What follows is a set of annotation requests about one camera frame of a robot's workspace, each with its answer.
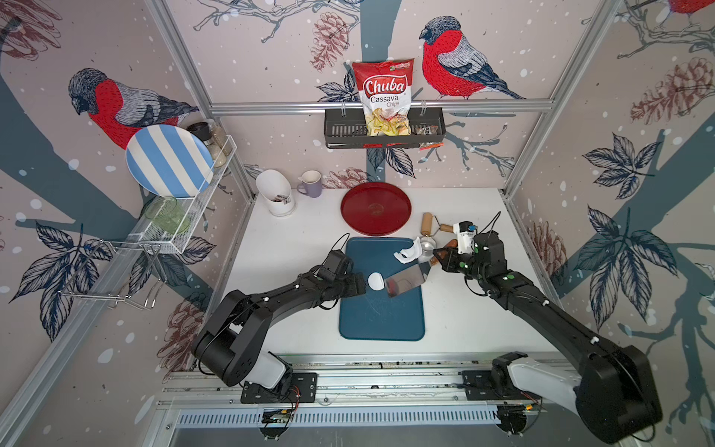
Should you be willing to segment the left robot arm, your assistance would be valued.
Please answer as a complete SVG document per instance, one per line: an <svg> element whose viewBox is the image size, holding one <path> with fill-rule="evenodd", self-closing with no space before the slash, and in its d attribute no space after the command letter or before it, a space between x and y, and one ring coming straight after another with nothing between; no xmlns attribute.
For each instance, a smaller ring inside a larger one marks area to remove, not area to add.
<svg viewBox="0 0 715 447"><path fill-rule="evenodd" d="M321 264L291 283L259 294L229 292L209 317L191 347L198 364L234 387L258 366L272 361L263 350L269 329L298 312L366 294L366 281L342 251L328 253Z"/></svg>

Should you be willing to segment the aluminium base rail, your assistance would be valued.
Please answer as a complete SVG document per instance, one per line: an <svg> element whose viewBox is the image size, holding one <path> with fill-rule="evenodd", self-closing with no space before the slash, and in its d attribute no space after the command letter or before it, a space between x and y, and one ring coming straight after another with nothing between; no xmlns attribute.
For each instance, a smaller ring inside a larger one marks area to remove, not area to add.
<svg viewBox="0 0 715 447"><path fill-rule="evenodd" d="M535 360L566 374L575 372L562 359ZM158 398L153 428L165 440L188 428L258 428L266 438L279 437L288 428L331 427L486 425L517 434L546 413L545 404L556 404L539 396L534 402L467 400L460 373L490 370L490 359L352 362L296 357L294 361L294 372L318 375L313 403L243 404L240 397L244 386L229 389L215 378L179 372L169 378L169 385Z"/></svg>

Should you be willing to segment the wooden dough roller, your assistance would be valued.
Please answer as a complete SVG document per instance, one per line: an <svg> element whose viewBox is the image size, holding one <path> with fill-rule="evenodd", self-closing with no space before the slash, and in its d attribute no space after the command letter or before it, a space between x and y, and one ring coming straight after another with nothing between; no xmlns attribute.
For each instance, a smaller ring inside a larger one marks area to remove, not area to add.
<svg viewBox="0 0 715 447"><path fill-rule="evenodd" d="M425 212L421 221L420 236L433 237L439 232L452 234L454 226L450 223L441 223L433 213Z"/></svg>

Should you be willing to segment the white dough piece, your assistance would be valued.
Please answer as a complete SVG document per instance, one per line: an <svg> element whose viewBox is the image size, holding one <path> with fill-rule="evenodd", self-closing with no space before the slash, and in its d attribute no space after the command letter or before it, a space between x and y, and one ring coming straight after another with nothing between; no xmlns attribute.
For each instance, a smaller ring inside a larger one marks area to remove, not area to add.
<svg viewBox="0 0 715 447"><path fill-rule="evenodd" d="M417 237L413 241L413 245L407 249L402 249L400 251L396 251L394 253L394 257L401 263L401 264L409 264L415 260L418 260L422 255L423 255L423 247L422 247L422 242L421 238Z"/></svg>

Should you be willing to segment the spice jar dark lid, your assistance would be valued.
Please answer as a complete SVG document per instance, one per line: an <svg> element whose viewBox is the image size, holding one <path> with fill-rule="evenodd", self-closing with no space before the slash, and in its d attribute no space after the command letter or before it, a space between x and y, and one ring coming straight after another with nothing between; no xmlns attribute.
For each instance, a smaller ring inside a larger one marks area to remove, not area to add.
<svg viewBox="0 0 715 447"><path fill-rule="evenodd" d="M186 130L199 138L206 146L214 145L215 143L210 124L206 121L193 123L189 125Z"/></svg>

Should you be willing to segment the red round tray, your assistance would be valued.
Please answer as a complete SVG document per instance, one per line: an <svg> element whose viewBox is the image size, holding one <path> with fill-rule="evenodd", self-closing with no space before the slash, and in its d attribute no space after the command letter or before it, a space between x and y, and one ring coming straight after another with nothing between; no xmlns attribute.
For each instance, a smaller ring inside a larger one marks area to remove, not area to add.
<svg viewBox="0 0 715 447"><path fill-rule="evenodd" d="M351 188L341 202L341 215L355 231L370 237L391 235L407 224L411 201L388 183L365 183Z"/></svg>

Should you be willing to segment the Chuba cassava chips bag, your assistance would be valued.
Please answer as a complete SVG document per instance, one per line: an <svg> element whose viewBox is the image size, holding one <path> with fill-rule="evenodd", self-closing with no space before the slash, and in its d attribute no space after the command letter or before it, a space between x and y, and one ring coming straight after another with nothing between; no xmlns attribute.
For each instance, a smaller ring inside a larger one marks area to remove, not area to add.
<svg viewBox="0 0 715 447"><path fill-rule="evenodd" d="M411 134L413 64L414 59L352 64L368 136Z"/></svg>

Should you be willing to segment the metal spatula wooden handle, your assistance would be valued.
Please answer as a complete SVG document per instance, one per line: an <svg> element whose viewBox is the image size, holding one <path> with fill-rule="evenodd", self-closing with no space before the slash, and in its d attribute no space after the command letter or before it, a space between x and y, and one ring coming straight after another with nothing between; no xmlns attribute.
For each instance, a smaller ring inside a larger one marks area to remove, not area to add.
<svg viewBox="0 0 715 447"><path fill-rule="evenodd" d="M450 240L442 248L456 248L457 240ZM430 258L420 257L409 264L404 270L385 279L385 289L390 298L405 294L413 289L421 287L426 280L433 266L439 264L438 260L433 255Z"/></svg>

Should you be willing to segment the teal cutting board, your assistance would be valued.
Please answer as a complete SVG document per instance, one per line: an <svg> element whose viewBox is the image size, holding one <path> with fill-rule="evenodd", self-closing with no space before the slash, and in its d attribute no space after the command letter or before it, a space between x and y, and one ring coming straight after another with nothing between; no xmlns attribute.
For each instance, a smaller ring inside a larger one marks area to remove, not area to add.
<svg viewBox="0 0 715 447"><path fill-rule="evenodd" d="M410 249L409 238L350 238L346 255L353 261L353 271L365 279L375 277L380 285L418 264L402 264L396 253ZM340 305L339 333L349 340L416 342L426 334L422 289L417 286L404 294L390 297L387 289L366 287L361 296L344 298Z"/></svg>

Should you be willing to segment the white cutlery holder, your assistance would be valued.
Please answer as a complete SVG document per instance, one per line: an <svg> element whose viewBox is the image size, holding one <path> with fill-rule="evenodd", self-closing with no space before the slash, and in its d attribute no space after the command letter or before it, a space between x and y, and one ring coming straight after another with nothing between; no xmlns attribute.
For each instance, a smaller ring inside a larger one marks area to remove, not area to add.
<svg viewBox="0 0 715 447"><path fill-rule="evenodd" d="M256 187L273 216L285 217L292 214L295 208L292 186L282 173L274 169L263 171L256 178Z"/></svg>

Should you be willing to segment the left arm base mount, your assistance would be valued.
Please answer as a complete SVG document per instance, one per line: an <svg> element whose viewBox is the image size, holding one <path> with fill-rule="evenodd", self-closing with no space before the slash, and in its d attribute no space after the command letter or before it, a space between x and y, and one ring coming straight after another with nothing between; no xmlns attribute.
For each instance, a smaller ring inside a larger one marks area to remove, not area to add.
<svg viewBox="0 0 715 447"><path fill-rule="evenodd" d="M257 366L243 385L240 397L243 404L313 403L318 375L314 372L294 372L290 366Z"/></svg>

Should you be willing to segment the blue striped plate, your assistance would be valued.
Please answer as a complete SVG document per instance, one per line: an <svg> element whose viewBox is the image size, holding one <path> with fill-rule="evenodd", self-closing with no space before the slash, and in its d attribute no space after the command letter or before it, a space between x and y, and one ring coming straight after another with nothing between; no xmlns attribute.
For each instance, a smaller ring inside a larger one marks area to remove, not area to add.
<svg viewBox="0 0 715 447"><path fill-rule="evenodd" d="M135 181L160 197L196 197L214 177L214 160L206 145L175 126L154 125L138 131L128 143L126 160Z"/></svg>

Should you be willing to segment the spice jar silver lid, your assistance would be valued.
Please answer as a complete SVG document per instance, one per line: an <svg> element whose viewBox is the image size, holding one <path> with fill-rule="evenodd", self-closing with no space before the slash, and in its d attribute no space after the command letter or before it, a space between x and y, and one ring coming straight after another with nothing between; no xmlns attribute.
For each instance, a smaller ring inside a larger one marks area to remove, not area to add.
<svg viewBox="0 0 715 447"><path fill-rule="evenodd" d="M228 156L231 154L231 145L227 143L228 135L217 121L210 119L208 123L212 135L212 143L208 145L208 148L212 154L214 167L218 169L226 164Z"/></svg>

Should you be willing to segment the round cut dough wrapper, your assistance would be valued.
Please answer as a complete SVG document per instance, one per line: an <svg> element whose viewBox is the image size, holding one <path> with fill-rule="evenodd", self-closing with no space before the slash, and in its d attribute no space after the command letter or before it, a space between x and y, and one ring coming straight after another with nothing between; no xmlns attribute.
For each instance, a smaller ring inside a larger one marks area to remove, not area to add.
<svg viewBox="0 0 715 447"><path fill-rule="evenodd" d="M374 272L368 277L368 285L376 292L382 291L385 288L384 277L379 272Z"/></svg>

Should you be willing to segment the green glass cup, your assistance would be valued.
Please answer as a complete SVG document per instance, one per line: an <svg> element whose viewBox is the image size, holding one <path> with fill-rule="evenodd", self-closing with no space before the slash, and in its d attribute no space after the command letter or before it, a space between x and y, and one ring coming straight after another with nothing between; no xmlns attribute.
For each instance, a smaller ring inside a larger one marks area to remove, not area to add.
<svg viewBox="0 0 715 447"><path fill-rule="evenodd" d="M144 208L143 216L171 236L185 234L191 225L175 197L156 197Z"/></svg>

